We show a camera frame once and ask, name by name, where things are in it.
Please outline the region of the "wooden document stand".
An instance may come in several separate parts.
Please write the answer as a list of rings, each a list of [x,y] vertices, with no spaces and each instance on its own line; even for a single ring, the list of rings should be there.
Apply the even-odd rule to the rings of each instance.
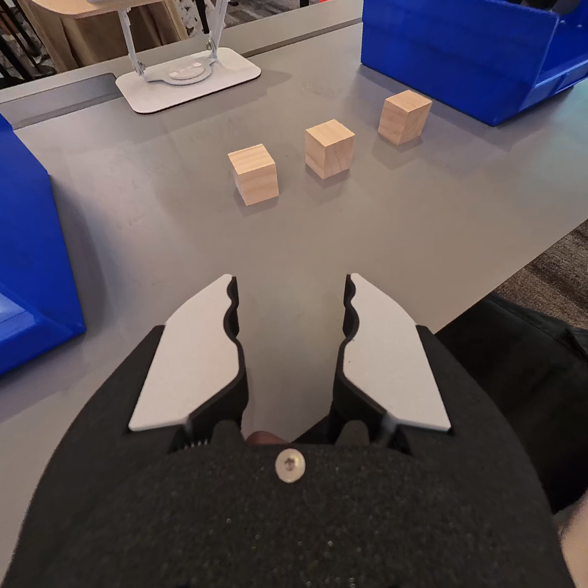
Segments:
[[[207,50],[171,61],[144,66],[138,59],[130,29],[129,12],[153,1],[35,1],[38,6],[66,17],[81,19],[116,12],[134,72],[116,79],[116,85],[137,114],[153,114],[261,76],[261,69],[231,48],[221,47],[229,1],[217,1],[212,13]]]

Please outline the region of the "wooden cube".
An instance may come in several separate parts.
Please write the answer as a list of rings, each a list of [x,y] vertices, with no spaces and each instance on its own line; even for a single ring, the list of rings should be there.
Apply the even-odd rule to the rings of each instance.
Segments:
[[[378,134],[394,145],[419,138],[432,100],[412,90],[388,97],[380,116]]]
[[[354,144],[355,134],[331,119],[305,130],[305,163],[321,180],[347,172]]]
[[[228,158],[237,190],[246,206],[278,197],[276,164],[262,143],[233,151]]]

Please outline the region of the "person's black pants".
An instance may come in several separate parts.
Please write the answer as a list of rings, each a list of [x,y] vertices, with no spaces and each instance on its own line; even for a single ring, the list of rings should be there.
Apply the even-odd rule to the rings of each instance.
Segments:
[[[587,329],[488,294],[437,338],[511,424],[553,514],[587,490]]]

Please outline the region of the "person's cream sweatshirt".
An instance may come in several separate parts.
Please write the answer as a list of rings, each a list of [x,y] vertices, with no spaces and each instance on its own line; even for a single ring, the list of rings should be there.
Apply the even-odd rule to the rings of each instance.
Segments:
[[[578,504],[560,533],[562,553],[576,587],[587,587],[587,500]]]

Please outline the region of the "blue plastic bin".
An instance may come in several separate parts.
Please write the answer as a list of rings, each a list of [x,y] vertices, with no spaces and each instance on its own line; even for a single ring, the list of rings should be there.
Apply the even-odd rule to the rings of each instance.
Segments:
[[[587,1],[364,1],[361,63],[489,126],[587,79]]]
[[[1,117],[1,374],[85,332],[49,174]]]

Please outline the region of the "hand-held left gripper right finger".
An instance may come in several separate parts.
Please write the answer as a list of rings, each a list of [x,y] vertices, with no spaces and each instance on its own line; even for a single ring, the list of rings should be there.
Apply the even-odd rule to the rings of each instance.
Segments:
[[[452,423],[416,321],[359,273],[346,276],[343,305],[331,438],[350,422],[365,427],[368,443],[391,445],[405,429],[448,436]]]

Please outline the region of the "tan cloth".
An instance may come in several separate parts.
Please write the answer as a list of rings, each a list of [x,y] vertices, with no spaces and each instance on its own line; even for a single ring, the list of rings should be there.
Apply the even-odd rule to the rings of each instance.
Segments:
[[[121,23],[115,12],[75,19],[50,12],[32,1],[19,1],[18,4],[59,73],[128,56]],[[176,1],[138,6],[132,8],[128,16],[138,52],[189,37]]]

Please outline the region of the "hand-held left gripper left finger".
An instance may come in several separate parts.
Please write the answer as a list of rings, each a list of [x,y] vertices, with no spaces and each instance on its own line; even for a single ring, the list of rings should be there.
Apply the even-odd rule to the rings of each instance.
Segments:
[[[249,391],[238,306],[236,277],[224,274],[166,320],[130,431],[179,426],[204,442],[223,420],[240,426]]]

